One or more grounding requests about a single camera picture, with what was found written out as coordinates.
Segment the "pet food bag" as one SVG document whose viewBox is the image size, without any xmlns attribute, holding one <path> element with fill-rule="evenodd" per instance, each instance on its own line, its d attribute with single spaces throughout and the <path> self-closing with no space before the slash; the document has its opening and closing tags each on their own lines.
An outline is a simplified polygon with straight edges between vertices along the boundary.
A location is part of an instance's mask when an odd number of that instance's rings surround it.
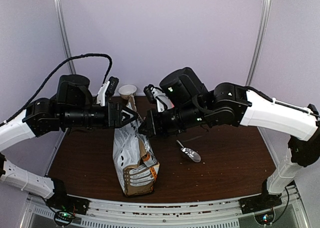
<svg viewBox="0 0 320 228">
<path fill-rule="evenodd" d="M 160 163 L 150 142 L 138 132 L 142 118 L 114 130 L 113 163 L 126 197 L 150 194 L 154 190 Z"/>
</svg>

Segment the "metal scoop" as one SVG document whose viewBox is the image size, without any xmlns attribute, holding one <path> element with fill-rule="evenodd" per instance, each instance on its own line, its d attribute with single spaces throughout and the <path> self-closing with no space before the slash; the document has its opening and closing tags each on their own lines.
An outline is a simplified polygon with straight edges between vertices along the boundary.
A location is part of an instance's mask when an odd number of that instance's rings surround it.
<svg viewBox="0 0 320 228">
<path fill-rule="evenodd" d="M 179 145 L 180 151 L 184 156 L 188 157 L 191 161 L 199 163 L 202 160 L 201 156 L 195 150 L 184 146 L 179 140 L 176 140 L 176 143 Z"/>
</svg>

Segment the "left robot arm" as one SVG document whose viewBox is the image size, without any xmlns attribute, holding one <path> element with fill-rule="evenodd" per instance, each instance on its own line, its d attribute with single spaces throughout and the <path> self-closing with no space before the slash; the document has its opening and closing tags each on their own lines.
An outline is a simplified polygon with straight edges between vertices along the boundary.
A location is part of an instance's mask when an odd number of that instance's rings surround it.
<svg viewBox="0 0 320 228">
<path fill-rule="evenodd" d="M 63 75 L 52 98 L 29 103 L 0 128 L 1 151 L 21 141 L 67 128 L 121 128 L 138 118 L 138 114 L 120 103 L 108 102 L 119 80 L 111 77 L 94 98 L 90 80 L 82 75 Z M 41 177 L 17 167 L 0 156 L 0 180 L 22 191 L 53 201 L 61 210 L 72 206 L 63 181 Z"/>
</svg>

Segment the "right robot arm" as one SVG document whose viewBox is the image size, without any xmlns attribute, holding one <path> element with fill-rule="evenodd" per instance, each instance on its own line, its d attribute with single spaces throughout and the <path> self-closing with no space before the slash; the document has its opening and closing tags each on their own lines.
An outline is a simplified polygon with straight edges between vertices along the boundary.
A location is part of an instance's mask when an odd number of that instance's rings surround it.
<svg viewBox="0 0 320 228">
<path fill-rule="evenodd" d="M 170 73 L 159 88 L 147 86 L 144 92 L 150 103 L 164 105 L 163 109 L 149 110 L 140 125 L 139 132 L 148 137 L 177 135 L 204 124 L 255 126 L 289 134 L 285 157 L 256 198 L 261 209 L 280 197 L 299 169 L 320 157 L 320 115 L 312 104 L 294 106 L 230 82 L 208 91 L 189 67 Z"/>
</svg>

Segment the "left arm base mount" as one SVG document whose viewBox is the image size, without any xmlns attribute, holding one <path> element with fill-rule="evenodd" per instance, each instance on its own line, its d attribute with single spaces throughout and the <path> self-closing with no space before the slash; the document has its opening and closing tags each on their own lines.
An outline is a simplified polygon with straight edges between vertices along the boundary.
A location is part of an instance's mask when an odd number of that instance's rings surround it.
<svg viewBox="0 0 320 228">
<path fill-rule="evenodd" d="M 46 203 L 54 209 L 67 211 L 73 214 L 86 215 L 90 201 L 88 199 L 65 194 L 54 194 L 51 198 L 46 200 Z"/>
</svg>

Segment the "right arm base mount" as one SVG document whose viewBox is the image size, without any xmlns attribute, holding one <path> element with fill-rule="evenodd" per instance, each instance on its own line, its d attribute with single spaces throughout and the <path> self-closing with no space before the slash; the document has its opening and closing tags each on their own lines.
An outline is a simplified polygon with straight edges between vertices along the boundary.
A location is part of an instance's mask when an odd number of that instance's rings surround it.
<svg viewBox="0 0 320 228">
<path fill-rule="evenodd" d="M 243 215 L 270 209 L 275 205 L 274 200 L 262 194 L 242 198 L 238 202 Z"/>
</svg>

